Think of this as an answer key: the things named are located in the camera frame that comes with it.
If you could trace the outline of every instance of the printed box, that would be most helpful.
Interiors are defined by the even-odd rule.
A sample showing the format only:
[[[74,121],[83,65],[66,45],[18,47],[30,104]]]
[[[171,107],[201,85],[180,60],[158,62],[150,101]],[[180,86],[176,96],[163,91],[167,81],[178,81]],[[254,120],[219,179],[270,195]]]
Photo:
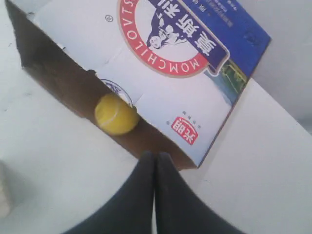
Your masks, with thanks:
[[[270,43],[268,34],[235,0],[37,0],[32,4],[11,0],[8,8],[24,66],[59,74],[59,67],[51,69],[58,59],[49,59],[49,65],[42,62],[47,60],[42,51],[56,44],[85,72],[136,107],[196,166]],[[36,26],[35,36],[23,32],[15,20],[17,8],[27,24]],[[36,36],[40,33],[45,39]],[[54,83],[59,86],[65,80]],[[57,88],[52,86],[47,89],[55,95]],[[65,104],[70,87],[59,97]],[[77,100],[75,107],[67,105],[79,109]]]

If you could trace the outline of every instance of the white wall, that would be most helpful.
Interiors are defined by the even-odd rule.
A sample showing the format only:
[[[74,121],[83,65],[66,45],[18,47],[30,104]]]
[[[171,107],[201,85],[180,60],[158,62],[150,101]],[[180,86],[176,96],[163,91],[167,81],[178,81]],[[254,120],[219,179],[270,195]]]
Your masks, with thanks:
[[[238,1],[273,39],[253,78],[312,132],[312,1]]]

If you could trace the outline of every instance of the white floor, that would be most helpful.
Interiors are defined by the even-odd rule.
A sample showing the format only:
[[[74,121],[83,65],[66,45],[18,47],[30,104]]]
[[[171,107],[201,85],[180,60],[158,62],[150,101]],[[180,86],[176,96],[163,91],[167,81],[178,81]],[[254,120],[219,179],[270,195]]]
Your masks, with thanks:
[[[0,159],[14,199],[1,234],[57,234],[96,211],[136,164],[20,68],[0,2]],[[202,167],[182,175],[249,234],[310,234],[312,137],[250,81]]]

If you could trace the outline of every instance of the yellow tennis ball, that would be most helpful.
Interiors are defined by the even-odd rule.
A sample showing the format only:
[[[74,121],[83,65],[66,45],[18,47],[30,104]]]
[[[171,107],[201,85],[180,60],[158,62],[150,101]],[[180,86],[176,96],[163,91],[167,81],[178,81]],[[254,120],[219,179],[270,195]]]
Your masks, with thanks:
[[[95,109],[95,118],[99,127],[111,135],[130,132],[140,120],[135,109],[114,93],[101,98]]]

